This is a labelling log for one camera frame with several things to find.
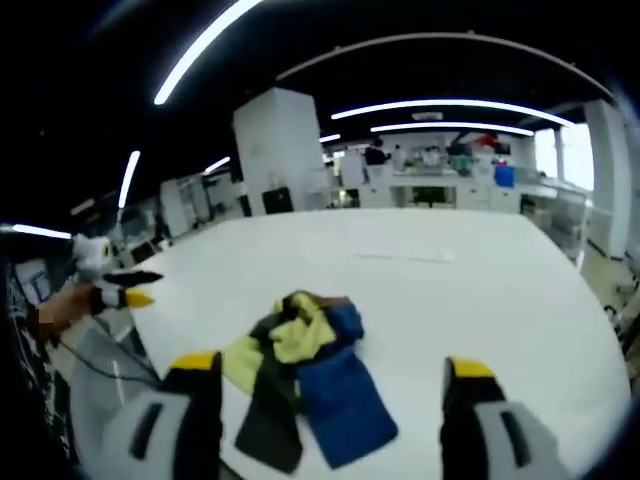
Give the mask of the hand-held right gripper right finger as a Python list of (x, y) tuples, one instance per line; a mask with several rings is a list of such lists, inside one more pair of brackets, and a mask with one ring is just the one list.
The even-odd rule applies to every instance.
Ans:
[(444, 479), (570, 477), (555, 435), (477, 360), (445, 360), (439, 440)]

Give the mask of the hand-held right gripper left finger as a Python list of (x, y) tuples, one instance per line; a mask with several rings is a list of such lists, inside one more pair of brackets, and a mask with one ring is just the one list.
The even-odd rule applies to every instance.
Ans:
[(74, 436), (87, 479), (218, 479), (222, 358), (176, 360), (157, 386), (100, 387), (74, 399)]

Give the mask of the person's left hand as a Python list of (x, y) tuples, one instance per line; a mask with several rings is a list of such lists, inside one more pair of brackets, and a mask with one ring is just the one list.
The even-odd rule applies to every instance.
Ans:
[(48, 304), (51, 322), (57, 332), (64, 332), (82, 317), (102, 311), (101, 290), (90, 284), (78, 284), (58, 292)]

